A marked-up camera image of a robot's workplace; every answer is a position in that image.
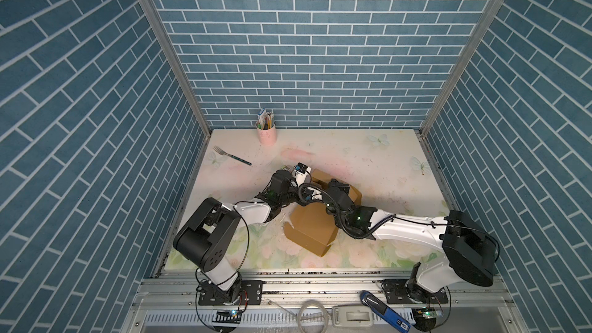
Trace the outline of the brown cardboard box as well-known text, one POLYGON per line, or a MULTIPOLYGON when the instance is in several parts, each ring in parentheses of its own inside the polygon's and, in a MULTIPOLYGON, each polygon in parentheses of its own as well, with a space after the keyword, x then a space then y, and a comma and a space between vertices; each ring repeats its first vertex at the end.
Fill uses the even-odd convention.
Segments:
POLYGON ((334 217, 322 203, 297 205, 283 230, 288 240, 319 257, 326 255, 339 231, 334 217))

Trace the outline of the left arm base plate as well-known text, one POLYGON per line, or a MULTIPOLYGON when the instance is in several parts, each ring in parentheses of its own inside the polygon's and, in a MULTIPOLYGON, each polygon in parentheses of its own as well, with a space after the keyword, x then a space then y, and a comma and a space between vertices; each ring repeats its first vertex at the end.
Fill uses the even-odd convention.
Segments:
POLYGON ((260 305, 262 289, 263 281, 259 280, 236 280, 228 291, 211 282, 201 282, 197 303, 200 306, 260 305))

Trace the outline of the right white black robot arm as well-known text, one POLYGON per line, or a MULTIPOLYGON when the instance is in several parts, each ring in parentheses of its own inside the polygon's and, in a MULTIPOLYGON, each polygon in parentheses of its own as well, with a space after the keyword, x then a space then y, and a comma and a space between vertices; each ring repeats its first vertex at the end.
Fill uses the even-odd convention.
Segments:
POLYGON ((327 190, 313 196, 321 200, 349 237, 373 241, 403 241, 439 251, 440 256, 413 266, 404 284, 415 302, 458 282, 488 288, 493 285, 499 244, 493 236, 462 211, 444 217, 413 217, 357 205, 349 198, 350 187, 331 180, 327 190))

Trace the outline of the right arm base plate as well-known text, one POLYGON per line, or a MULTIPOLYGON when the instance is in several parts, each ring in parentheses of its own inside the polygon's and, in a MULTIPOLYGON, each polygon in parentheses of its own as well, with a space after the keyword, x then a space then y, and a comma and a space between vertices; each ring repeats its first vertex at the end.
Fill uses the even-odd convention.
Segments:
POLYGON ((431 303, 444 305, 450 301, 445 288, 441 288, 436 293, 430 293, 416 283, 403 279, 385 279, 380 285, 390 305, 431 303))

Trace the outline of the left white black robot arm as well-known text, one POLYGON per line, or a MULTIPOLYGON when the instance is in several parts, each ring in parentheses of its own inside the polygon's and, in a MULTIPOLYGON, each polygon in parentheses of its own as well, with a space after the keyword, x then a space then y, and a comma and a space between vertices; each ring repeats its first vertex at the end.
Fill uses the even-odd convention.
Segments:
POLYGON ((283 208, 299 202, 298 186, 311 180, 311 168, 303 163, 292 170, 278 170, 265 189, 251 200, 222 203, 205 199, 174 238, 174 249, 193 262, 208 281, 208 289, 223 303, 241 294, 242 277, 226 253, 238 228, 274 220, 283 208))

